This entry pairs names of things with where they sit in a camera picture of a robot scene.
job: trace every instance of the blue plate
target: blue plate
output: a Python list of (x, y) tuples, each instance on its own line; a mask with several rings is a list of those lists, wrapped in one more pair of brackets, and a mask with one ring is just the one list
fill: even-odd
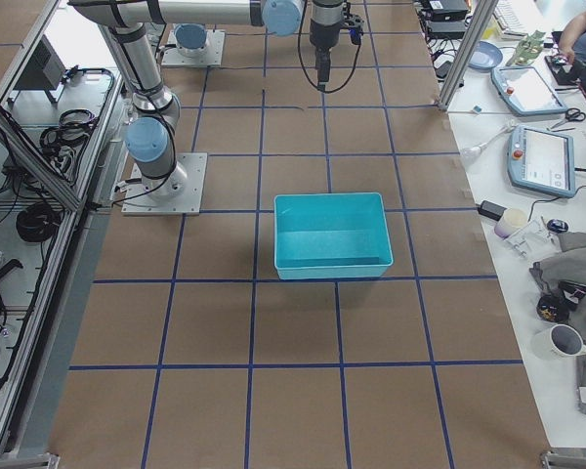
[(492, 70), (501, 64), (503, 58), (503, 54), (496, 46), (480, 41), (469, 61), (469, 67), (475, 70)]

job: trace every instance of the teal plastic bin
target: teal plastic bin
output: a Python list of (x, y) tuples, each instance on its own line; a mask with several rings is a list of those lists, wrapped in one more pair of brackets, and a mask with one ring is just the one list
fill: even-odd
[(379, 277), (393, 264), (382, 196), (278, 195), (274, 262), (283, 280)]

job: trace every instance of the keyboard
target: keyboard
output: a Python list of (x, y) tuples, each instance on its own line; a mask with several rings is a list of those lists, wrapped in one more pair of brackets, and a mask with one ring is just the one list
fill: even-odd
[(499, 0), (493, 17), (502, 39), (518, 40), (536, 29), (551, 30), (533, 0)]

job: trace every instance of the person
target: person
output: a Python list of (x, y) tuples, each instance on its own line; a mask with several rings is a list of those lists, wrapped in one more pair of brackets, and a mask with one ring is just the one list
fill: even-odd
[(586, 64), (586, 11), (568, 22), (558, 46), (569, 64), (575, 60)]

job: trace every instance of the rectangular container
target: rectangular container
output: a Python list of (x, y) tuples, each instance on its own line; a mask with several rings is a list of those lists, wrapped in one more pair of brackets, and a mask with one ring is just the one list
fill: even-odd
[(379, 277), (393, 264), (377, 192), (278, 195), (274, 262), (283, 280)]

